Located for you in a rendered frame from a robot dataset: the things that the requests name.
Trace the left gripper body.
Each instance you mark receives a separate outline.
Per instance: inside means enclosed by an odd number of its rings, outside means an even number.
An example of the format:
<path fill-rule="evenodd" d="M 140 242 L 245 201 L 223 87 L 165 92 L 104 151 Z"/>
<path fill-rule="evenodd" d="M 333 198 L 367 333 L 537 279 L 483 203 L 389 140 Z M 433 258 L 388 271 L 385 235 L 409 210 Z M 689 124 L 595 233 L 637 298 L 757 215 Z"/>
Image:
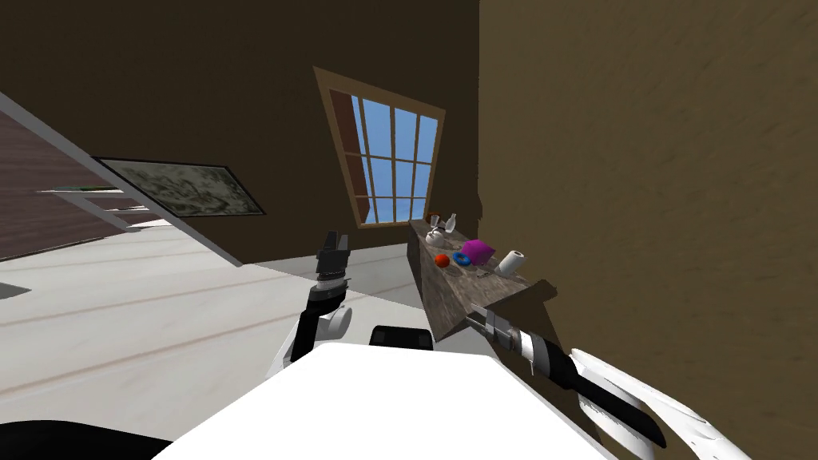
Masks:
<path fill-rule="evenodd" d="M 350 252 L 347 249 L 321 249 L 317 253 L 316 273 L 319 276 L 334 276 L 346 271 Z"/>

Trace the white paper roll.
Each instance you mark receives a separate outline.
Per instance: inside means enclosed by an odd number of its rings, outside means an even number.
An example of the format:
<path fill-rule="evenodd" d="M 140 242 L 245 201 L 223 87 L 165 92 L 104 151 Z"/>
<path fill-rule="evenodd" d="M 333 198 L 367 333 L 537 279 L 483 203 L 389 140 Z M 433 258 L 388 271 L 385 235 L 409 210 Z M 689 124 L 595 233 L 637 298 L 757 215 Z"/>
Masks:
<path fill-rule="evenodd" d="M 521 252 L 512 250 L 499 262 L 494 272 L 502 276 L 512 276 L 525 262 L 526 257 Z"/>

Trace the grey wooden table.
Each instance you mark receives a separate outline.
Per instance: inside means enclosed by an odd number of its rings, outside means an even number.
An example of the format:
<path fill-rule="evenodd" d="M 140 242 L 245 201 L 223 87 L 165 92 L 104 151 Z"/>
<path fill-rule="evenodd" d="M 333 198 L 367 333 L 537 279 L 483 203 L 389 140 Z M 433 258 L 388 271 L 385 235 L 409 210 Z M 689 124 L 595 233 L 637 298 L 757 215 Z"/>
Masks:
<path fill-rule="evenodd" d="M 461 232 L 443 234 L 443 246 L 427 242 L 431 226 L 423 220 L 408 224 L 407 260 L 420 294 L 431 334 L 438 342 L 465 327 L 463 320 L 472 313 L 473 305 L 497 307 L 504 299 L 532 286 L 516 274 L 501 276 L 494 272 L 499 264 L 495 257 L 481 266 L 462 267 L 454 261 L 445 268 L 435 264 L 435 257 L 449 258 L 461 251 L 468 241 Z"/>

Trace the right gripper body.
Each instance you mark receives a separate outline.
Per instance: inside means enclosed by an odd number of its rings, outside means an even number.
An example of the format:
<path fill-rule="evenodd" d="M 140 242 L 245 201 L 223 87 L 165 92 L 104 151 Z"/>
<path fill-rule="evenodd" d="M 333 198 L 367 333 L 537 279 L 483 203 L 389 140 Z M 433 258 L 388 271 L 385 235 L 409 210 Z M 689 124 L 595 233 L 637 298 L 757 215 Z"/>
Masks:
<path fill-rule="evenodd" d="M 522 350 L 520 330 L 491 310 L 486 311 L 484 328 L 491 342 L 496 342 L 500 347 L 509 351 Z"/>

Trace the purple box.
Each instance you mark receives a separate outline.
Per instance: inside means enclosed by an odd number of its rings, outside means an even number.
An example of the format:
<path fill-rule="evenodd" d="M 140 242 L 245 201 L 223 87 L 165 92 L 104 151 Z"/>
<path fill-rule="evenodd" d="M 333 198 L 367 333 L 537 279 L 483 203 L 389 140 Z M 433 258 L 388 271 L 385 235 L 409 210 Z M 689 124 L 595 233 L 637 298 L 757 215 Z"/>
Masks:
<path fill-rule="evenodd" d="M 460 252 L 469 259 L 472 265 L 482 266 L 493 257 L 495 249 L 481 240 L 468 240 L 463 244 Z"/>

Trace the brown framed window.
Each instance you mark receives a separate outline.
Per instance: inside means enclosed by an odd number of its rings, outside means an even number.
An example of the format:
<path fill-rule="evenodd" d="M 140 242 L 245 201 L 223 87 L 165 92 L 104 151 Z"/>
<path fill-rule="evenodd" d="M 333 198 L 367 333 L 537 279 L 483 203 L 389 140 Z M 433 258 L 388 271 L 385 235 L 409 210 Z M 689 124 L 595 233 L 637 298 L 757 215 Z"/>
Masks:
<path fill-rule="evenodd" d="M 443 109 L 315 68 L 357 228 L 424 219 Z"/>

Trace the grey green wall picture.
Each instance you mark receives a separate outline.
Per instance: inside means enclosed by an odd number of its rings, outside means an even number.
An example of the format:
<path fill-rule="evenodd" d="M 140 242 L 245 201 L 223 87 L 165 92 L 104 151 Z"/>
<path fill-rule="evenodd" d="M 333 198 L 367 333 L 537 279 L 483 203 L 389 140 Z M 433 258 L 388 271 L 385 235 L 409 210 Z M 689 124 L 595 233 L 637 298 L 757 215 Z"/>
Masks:
<path fill-rule="evenodd" d="M 227 166 L 112 157 L 94 160 L 177 218 L 265 215 Z"/>

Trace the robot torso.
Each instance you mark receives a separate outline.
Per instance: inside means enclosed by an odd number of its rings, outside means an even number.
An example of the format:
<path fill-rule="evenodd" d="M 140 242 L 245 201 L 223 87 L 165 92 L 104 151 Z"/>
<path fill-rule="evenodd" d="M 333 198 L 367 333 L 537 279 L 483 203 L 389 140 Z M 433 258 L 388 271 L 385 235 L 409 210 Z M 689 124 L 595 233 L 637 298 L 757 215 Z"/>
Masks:
<path fill-rule="evenodd" d="M 154 460 L 617 460 L 498 359 L 329 342 Z"/>

